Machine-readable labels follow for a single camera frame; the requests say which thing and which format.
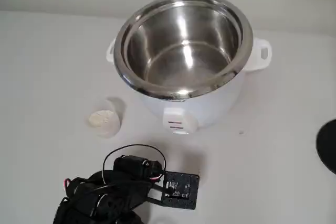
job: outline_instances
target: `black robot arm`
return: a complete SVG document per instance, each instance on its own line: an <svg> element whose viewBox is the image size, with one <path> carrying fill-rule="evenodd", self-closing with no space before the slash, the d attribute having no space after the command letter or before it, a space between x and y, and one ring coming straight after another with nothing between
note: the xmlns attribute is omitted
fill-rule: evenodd
<svg viewBox="0 0 336 224"><path fill-rule="evenodd" d="M162 177L163 187L156 184ZM113 170L103 169L88 179L66 179L67 197L61 201L53 223L142 224L132 210L145 201L195 209L198 181L198 175L167 172L158 161L121 156L114 161ZM151 189L162 193L161 200L148 197Z"/></svg>

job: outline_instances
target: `inner pot rim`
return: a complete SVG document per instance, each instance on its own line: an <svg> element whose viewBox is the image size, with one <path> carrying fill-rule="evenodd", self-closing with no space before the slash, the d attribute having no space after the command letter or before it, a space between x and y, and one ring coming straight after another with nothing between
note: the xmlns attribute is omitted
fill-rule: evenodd
<svg viewBox="0 0 336 224"><path fill-rule="evenodd" d="M188 87L164 87L147 82L131 69L125 52L134 31L156 13L181 5L211 6L225 15L240 35L240 45L232 61L212 78ZM121 27L114 44L114 64L120 77L134 90L163 100L184 100L216 90L233 79L246 64L253 46L253 32L245 15L226 0L155 0L135 12Z"/></svg>

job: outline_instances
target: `rice cooker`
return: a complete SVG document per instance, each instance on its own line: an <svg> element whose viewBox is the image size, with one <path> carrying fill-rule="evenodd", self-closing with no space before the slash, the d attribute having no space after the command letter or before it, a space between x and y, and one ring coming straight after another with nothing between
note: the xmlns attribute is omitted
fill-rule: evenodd
<svg viewBox="0 0 336 224"><path fill-rule="evenodd" d="M268 41L226 0L156 0L135 12L107 60L168 130L190 134L232 107L245 74L269 66Z"/></svg>

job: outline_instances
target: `stainless steel inner pot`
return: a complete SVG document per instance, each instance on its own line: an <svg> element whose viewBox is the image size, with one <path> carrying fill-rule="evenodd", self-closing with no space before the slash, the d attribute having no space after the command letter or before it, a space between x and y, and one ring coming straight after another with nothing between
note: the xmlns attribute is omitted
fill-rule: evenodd
<svg viewBox="0 0 336 224"><path fill-rule="evenodd" d="M157 0L119 31L114 62L132 88L160 99L211 92L237 75L253 46L245 15L225 0Z"/></svg>

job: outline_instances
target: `white table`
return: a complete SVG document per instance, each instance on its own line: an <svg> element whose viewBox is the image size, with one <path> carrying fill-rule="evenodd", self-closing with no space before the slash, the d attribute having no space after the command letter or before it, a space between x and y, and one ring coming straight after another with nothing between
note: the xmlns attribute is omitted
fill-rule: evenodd
<svg viewBox="0 0 336 224"><path fill-rule="evenodd" d="M2 223L52 223L64 178L90 176L130 143L153 144L168 170L201 176L195 211L144 204L138 212L150 224L335 223L336 175L315 150L319 128L336 117L335 38L256 32L273 46L271 66L249 74L227 117L180 136L107 64L122 23L0 12ZM111 139L86 125L107 97L126 105ZM140 148L118 155L129 153L159 158Z"/></svg>

